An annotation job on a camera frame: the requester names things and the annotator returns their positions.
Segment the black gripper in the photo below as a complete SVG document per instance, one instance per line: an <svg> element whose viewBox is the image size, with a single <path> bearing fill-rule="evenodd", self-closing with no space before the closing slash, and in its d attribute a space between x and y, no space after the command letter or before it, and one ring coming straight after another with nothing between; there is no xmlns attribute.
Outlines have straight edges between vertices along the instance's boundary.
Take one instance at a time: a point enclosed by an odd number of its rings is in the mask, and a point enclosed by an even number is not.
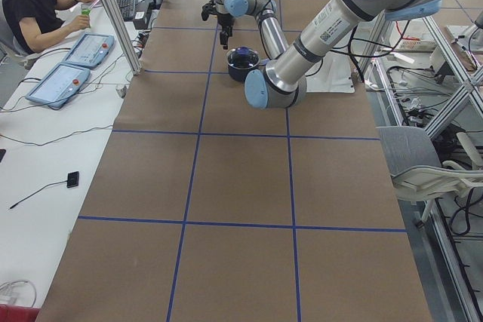
<svg viewBox="0 0 483 322"><path fill-rule="evenodd" d="M219 13L217 15L217 22L221 26L220 45L224 50L227 50L229 47L229 38L232 35L232 28L234 26L234 17L230 13Z"/></svg>

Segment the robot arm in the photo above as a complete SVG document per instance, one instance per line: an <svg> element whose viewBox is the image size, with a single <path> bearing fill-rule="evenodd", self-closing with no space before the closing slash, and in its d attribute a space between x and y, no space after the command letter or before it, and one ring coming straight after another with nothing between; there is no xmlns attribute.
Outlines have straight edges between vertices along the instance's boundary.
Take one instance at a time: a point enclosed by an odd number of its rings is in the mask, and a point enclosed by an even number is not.
<svg viewBox="0 0 483 322"><path fill-rule="evenodd" d="M225 50L233 36L235 19L243 16L255 19L263 49L269 59L278 58L289 48L276 16L274 0L210 0L203 7L202 19L206 20L210 15L214 15L221 26L220 44Z"/></svg>
<svg viewBox="0 0 483 322"><path fill-rule="evenodd" d="M442 0L330 0L288 44L271 0L215 0L223 13L255 18L269 57L263 70L248 73L245 97L254 108L289 108L306 94L306 73L359 23L379 14L412 20L437 13Z"/></svg>

